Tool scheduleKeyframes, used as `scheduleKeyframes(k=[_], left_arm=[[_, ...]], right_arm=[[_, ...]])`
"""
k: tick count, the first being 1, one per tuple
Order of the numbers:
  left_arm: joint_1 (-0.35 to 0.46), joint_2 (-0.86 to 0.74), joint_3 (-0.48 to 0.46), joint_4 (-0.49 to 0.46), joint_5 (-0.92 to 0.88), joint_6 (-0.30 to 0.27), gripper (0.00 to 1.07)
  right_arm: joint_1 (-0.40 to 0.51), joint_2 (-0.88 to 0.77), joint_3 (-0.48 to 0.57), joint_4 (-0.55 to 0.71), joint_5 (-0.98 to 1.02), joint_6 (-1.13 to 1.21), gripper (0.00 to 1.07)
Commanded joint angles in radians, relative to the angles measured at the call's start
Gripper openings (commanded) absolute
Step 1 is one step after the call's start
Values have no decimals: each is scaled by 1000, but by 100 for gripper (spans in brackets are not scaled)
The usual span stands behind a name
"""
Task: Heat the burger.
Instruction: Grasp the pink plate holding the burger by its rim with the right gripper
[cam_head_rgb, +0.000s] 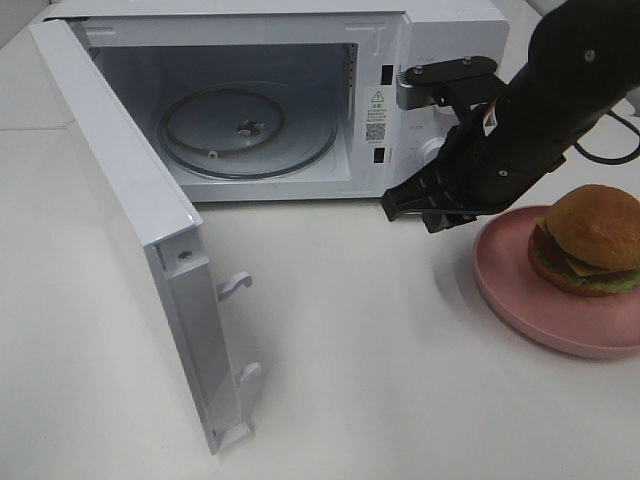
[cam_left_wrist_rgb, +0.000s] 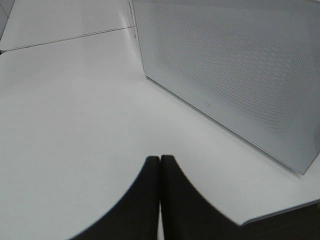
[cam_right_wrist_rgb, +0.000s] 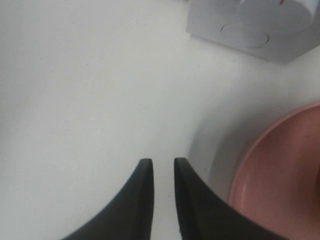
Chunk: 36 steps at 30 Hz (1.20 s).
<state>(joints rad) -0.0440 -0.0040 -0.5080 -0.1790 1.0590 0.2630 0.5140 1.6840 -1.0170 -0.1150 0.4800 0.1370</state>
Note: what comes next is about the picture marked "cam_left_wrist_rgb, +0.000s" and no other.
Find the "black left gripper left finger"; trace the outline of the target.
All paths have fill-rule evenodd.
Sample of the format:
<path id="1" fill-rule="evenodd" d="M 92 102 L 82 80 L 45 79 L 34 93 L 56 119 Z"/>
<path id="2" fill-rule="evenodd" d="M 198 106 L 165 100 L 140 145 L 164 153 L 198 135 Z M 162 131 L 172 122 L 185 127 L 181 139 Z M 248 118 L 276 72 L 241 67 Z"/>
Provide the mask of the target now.
<path id="1" fill-rule="evenodd" d="M 74 240 L 156 240 L 160 211 L 160 159 L 149 156 L 123 197 Z"/>

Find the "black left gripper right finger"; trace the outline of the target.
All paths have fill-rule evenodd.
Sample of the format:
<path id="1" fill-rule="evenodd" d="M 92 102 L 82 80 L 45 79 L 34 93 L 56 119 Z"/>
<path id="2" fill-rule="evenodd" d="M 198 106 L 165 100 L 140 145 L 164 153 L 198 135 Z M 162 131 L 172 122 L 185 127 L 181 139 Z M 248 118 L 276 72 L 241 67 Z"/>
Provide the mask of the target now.
<path id="1" fill-rule="evenodd" d="M 172 155 L 160 159 L 160 204 L 166 240 L 243 240 L 242 229 L 216 210 Z"/>

